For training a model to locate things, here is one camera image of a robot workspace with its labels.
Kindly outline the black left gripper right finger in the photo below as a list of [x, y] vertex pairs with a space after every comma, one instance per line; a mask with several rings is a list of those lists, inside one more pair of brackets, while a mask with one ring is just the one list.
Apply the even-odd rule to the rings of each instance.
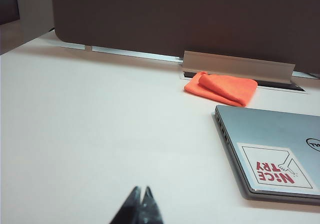
[[163, 224], [163, 218], [160, 209], [153, 197], [152, 191], [147, 186], [139, 210], [140, 224]]

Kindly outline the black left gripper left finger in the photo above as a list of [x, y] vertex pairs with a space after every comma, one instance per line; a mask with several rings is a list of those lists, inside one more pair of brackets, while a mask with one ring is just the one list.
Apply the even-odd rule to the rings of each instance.
[[141, 188], [135, 186], [110, 224], [137, 224], [141, 204]]

